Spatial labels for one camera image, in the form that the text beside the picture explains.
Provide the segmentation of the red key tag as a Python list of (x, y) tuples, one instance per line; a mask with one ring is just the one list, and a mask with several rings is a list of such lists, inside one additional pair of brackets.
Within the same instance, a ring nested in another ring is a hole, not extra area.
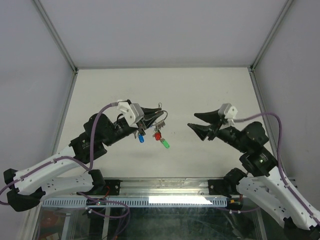
[(156, 141), (159, 141), (162, 138), (162, 134), (160, 132), (156, 132), (153, 137)]

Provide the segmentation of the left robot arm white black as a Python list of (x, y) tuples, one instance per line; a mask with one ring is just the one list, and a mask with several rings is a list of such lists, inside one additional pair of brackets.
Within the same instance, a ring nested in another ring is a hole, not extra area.
[(24, 212), (41, 202), (69, 193), (97, 195), (103, 192), (106, 182), (94, 161), (107, 153), (106, 147), (131, 134), (144, 136), (158, 118), (167, 115), (161, 107), (138, 108), (138, 115), (126, 109), (112, 122), (102, 111), (92, 115), (84, 132), (69, 145), (42, 162), (24, 170), (9, 168), (4, 171), (6, 202), (16, 212)]

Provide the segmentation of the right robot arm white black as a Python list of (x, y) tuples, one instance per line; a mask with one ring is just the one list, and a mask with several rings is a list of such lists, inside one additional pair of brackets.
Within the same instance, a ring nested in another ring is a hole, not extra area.
[(206, 125), (188, 123), (202, 140), (216, 138), (238, 150), (244, 171), (233, 168), (223, 178), (230, 194), (244, 195), (268, 213), (289, 240), (318, 240), (320, 212), (314, 208), (284, 173), (281, 160), (266, 148), (269, 141), (256, 116), (237, 119), (237, 109), (224, 104), (220, 109), (195, 113)]

